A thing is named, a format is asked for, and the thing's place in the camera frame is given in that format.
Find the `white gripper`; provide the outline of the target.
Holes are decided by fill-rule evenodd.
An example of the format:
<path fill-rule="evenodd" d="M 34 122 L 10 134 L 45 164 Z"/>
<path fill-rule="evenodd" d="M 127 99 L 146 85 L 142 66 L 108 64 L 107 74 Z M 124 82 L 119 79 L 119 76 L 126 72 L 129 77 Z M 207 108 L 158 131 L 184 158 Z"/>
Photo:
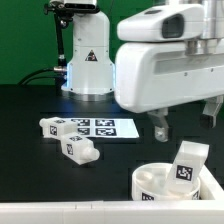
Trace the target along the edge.
<path fill-rule="evenodd" d="M 200 125 L 216 126 L 224 104 L 224 41 L 213 54 L 197 56 L 187 56 L 182 42 L 126 43 L 116 54 L 115 67 L 117 103 L 131 112 L 149 111 L 156 140 L 168 141 L 166 107 L 174 105 L 206 99 Z"/>

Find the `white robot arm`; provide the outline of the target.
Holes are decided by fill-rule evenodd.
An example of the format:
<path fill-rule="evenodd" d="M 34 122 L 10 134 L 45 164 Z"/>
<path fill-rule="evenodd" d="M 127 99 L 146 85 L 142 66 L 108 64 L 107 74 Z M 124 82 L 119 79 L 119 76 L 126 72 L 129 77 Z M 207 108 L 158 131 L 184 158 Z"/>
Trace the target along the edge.
<path fill-rule="evenodd" d="M 63 90 L 80 100 L 109 92 L 124 109 L 146 112 L 155 138 L 169 138 L 168 109 L 204 100 L 200 117 L 216 126 L 224 103 L 224 0 L 168 0 L 118 23 L 115 63 L 108 35 L 96 30 L 94 16 L 74 17 L 73 57 Z"/>

